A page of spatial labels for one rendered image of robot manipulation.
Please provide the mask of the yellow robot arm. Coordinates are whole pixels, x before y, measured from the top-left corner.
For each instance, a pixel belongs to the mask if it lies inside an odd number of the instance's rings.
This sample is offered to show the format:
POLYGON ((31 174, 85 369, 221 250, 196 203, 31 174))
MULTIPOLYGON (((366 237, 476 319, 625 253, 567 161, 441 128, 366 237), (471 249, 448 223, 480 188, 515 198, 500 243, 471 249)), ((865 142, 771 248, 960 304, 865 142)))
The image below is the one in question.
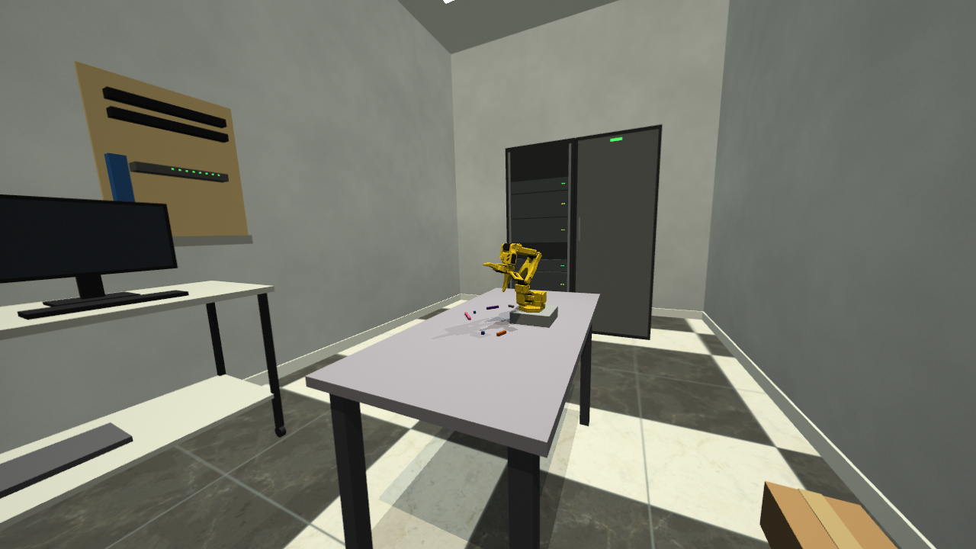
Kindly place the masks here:
POLYGON ((541 295, 546 291, 530 291, 529 284, 541 260, 541 253, 532 248, 523 248, 522 244, 503 243, 499 259, 501 259, 502 263, 506 263, 506 265, 515 265, 517 259, 516 254, 528 255, 524 265, 522 265, 522 268, 518 272, 520 277, 524 277, 526 272, 528 272, 527 277, 523 278, 524 281, 515 281, 516 303, 520 305, 519 310, 525 310, 527 313, 540 313, 541 310, 546 308, 546 304, 541 303, 541 295))

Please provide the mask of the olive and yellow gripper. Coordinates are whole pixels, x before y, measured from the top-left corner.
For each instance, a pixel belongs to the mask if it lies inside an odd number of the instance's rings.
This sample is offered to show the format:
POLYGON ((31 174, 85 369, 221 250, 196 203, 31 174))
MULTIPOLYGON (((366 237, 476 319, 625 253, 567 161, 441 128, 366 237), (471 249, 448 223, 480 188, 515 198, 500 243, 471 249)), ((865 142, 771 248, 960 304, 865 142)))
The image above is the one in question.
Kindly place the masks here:
POLYGON ((494 271, 496 271, 496 272, 502 272, 502 274, 505 275, 505 277, 503 277, 502 292, 505 291, 506 288, 508 287, 508 284, 510 282, 510 279, 513 278, 513 279, 515 279, 515 281, 524 281, 524 279, 522 277, 520 277, 519 273, 518 272, 515 272, 515 266, 514 265, 509 265, 509 264, 506 265, 506 263, 497 264, 497 265, 495 265, 493 263, 484 263, 483 265, 488 265, 494 271))

